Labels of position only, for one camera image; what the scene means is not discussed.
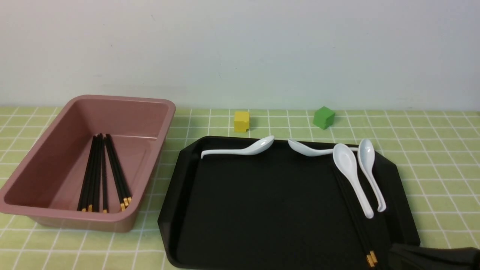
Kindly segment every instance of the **green grid tablecloth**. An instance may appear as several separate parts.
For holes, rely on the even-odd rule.
[[[61,108],[0,107],[0,186]],[[452,111],[337,111],[312,126],[314,111],[249,110],[251,129],[233,131],[237,110],[178,109],[134,229],[59,230],[0,214],[0,270],[174,269],[156,220],[178,153],[206,135],[357,144],[372,140],[397,164],[424,246],[480,244],[480,114]]]

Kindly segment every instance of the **pink plastic bin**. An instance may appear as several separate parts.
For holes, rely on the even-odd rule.
[[[70,100],[0,189],[0,211],[25,215],[46,226],[131,230],[174,112],[175,105],[165,99],[80,96]],[[98,133],[112,134],[132,192],[132,202],[123,212],[109,164],[110,213],[76,211],[92,136]]]

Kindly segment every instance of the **yellow block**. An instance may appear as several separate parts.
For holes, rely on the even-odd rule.
[[[247,111],[236,111],[233,126],[235,132],[247,132],[250,128],[250,114]]]

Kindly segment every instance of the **chopsticks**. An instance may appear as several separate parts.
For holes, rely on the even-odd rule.
[[[366,230],[364,228],[364,224],[362,222],[362,218],[364,217],[363,215],[359,215],[357,211],[355,211],[353,207],[353,202],[350,198],[350,196],[347,193],[347,188],[350,185],[347,185],[346,183],[348,182],[345,176],[338,170],[338,168],[333,164],[332,165],[335,178],[337,180],[337,183],[340,187],[340,190],[342,192],[343,198],[346,202],[347,209],[350,212],[350,217],[352,218],[355,230],[357,231],[357,236],[360,240],[360,244],[363,248],[363,252],[365,254],[367,264],[371,270],[381,270],[380,266],[378,265],[378,260],[375,255],[375,251],[373,250],[373,246],[370,243],[368,236],[365,235]]]
[[[84,181],[80,191],[77,210],[82,212],[100,212],[100,192],[102,194],[102,212],[109,213],[107,163],[105,149],[113,172],[113,179],[119,197],[120,209],[124,211],[132,201],[132,194],[125,179],[117,151],[110,134],[93,136],[85,169]]]

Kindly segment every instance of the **serving tray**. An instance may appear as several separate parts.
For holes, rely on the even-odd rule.
[[[376,153],[373,174],[387,210],[367,219],[351,186],[343,190],[332,155],[306,157],[286,141],[255,156],[208,155],[203,150],[245,148],[256,139],[203,137],[179,154],[158,226],[174,266],[222,270],[367,270],[356,225],[382,269],[392,243],[420,239],[395,164]],[[316,148],[334,144],[303,142]],[[361,171],[361,185],[374,210],[375,195]]]

